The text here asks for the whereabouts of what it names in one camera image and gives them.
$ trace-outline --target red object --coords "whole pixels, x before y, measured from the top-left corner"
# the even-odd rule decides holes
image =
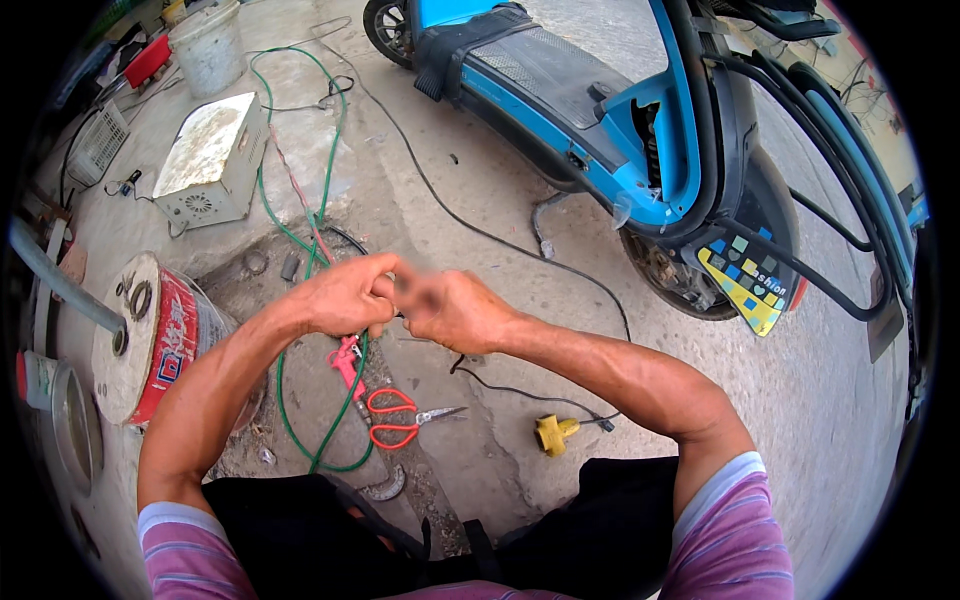
[[[162,265],[159,311],[147,383],[129,421],[134,425],[145,426],[150,422],[160,399],[197,359],[197,303],[193,291]]]
[[[353,353],[353,348],[356,346],[356,337],[349,335],[346,338],[341,338],[340,342],[340,349],[330,352],[326,356],[326,363],[330,367],[340,370],[340,375],[344,377],[344,383],[347,384],[349,390],[353,385],[353,380],[357,377],[357,371],[353,368],[353,361],[357,359],[356,354]],[[366,392],[367,387],[361,379],[357,382],[357,387],[353,391],[353,399],[359,400]]]
[[[170,46],[167,45],[167,35],[158,37],[140,54],[133,58],[124,69],[124,77],[130,82],[130,87],[136,89],[147,78],[152,76],[160,66],[170,59]]]
[[[16,391],[21,400],[27,399],[27,361],[23,358],[23,352],[16,354]]]
[[[373,408],[373,404],[372,404],[373,399],[376,398],[377,396],[380,396],[381,394],[393,394],[395,396],[399,396],[399,398],[403,400],[403,404],[400,404],[399,406],[388,406],[386,408]],[[397,411],[413,411],[415,413],[417,412],[417,405],[414,404],[414,401],[411,400],[408,395],[394,388],[381,388],[376,392],[370,394],[370,397],[367,398],[367,408],[372,413],[395,413]],[[380,430],[409,431],[410,433],[408,433],[407,437],[403,438],[403,441],[398,444],[384,444],[383,442],[380,442],[374,435],[377,431],[380,431]],[[420,426],[416,423],[412,425],[392,425],[392,424],[374,425],[373,427],[370,428],[370,439],[374,444],[380,446],[384,450],[396,450],[397,448],[404,447],[411,440],[413,440],[414,436],[417,435],[418,431],[420,431]]]
[[[787,312],[793,312],[797,309],[797,306],[800,306],[800,300],[804,299],[806,286],[809,285],[809,283],[810,282],[806,280],[806,277],[800,278],[800,283],[797,284],[797,292],[793,295],[793,299],[790,301],[790,307],[787,308]]]

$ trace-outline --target plastic basket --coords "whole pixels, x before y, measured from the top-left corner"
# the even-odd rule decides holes
[[[127,122],[110,100],[90,122],[86,131],[81,132],[67,160],[70,177],[87,186],[99,181],[128,135],[130,129]]]

